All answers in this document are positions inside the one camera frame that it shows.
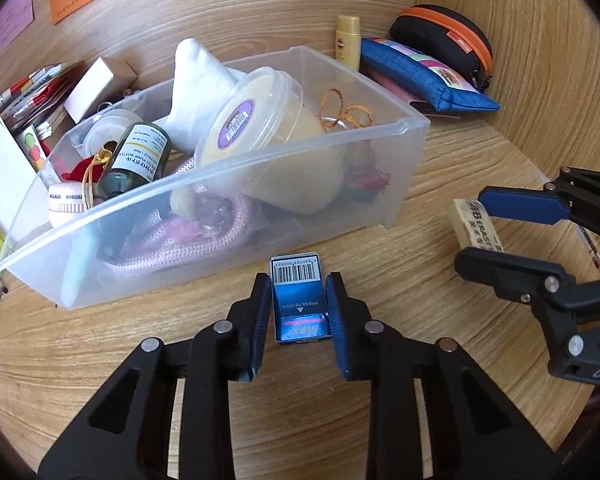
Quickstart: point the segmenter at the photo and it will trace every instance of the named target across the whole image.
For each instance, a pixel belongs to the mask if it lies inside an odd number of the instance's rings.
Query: round plastic container
[[[84,137],[82,150],[87,154],[86,156],[95,155],[106,142],[110,140],[120,142],[129,126],[141,122],[140,116],[124,108],[105,112]]]
[[[199,168],[218,160],[312,137],[327,131],[302,104],[302,87],[289,74],[259,68],[242,79],[206,128],[194,154]],[[205,185],[223,196],[244,194],[298,214],[324,208],[344,179],[342,150],[298,153],[238,171]]]

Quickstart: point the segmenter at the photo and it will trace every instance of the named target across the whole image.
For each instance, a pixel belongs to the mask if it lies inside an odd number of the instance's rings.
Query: wood grain panel
[[[138,88],[173,77],[177,44],[194,37],[221,60],[307,44],[333,50],[336,16],[360,16],[363,31],[385,34],[414,0],[96,0],[53,26],[47,0],[0,58],[0,92],[47,63],[121,57]]]
[[[417,0],[463,13],[494,50],[484,119],[550,178],[600,170],[600,25],[582,0]]]
[[[527,307],[498,300],[453,270],[458,243],[446,210],[452,199],[476,196],[488,184],[540,187],[534,166],[490,126],[443,123],[429,136],[394,228],[362,229],[305,249],[318,251],[325,272],[341,272],[350,295],[405,336],[457,339],[555,448],[591,388],[548,375],[544,339]],[[496,220],[496,228],[510,252],[555,260],[581,280],[594,279],[570,224]],[[36,466],[143,338],[193,336],[246,297],[263,270],[267,263],[256,262],[75,312],[56,309],[12,279],[0,304],[1,428]],[[270,327],[260,375],[230,388],[238,478],[362,479],[368,393],[368,384],[339,378],[330,342],[278,346]],[[171,458],[174,472],[174,440]]]

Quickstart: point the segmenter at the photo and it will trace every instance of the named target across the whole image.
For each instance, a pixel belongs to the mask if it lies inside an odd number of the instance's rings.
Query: blue pencil pouch
[[[496,112],[500,105],[437,59],[391,40],[362,40],[362,60],[438,112]]]

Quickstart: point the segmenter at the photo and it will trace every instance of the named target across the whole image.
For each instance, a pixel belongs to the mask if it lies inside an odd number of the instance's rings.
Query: purple round label
[[[238,107],[231,113],[229,118],[224,123],[220,135],[218,135],[218,148],[224,150],[240,137],[245,127],[249,123],[256,103],[253,99],[248,99],[241,102]]]

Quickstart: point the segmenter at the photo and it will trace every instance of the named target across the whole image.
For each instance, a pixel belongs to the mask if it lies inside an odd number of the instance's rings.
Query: wooden desk
[[[364,229],[305,249],[318,251],[325,272],[340,271],[350,295],[405,336],[458,340],[555,448],[591,388],[548,375],[544,339],[528,308],[498,300],[490,288],[465,283],[453,270],[458,244],[446,210],[454,198],[475,197],[489,184],[540,186],[536,168],[485,123],[437,126],[394,228]],[[595,279],[570,224],[495,224],[510,252],[555,260],[580,280]],[[56,309],[12,279],[0,304],[2,430],[37,467],[143,338],[170,343],[192,337],[246,297],[255,273],[266,269],[266,262],[257,262],[76,312]],[[230,386],[238,477],[362,479],[368,390],[368,384],[339,378],[329,342],[281,347],[270,330],[256,381]],[[176,442],[172,438],[173,463]]]

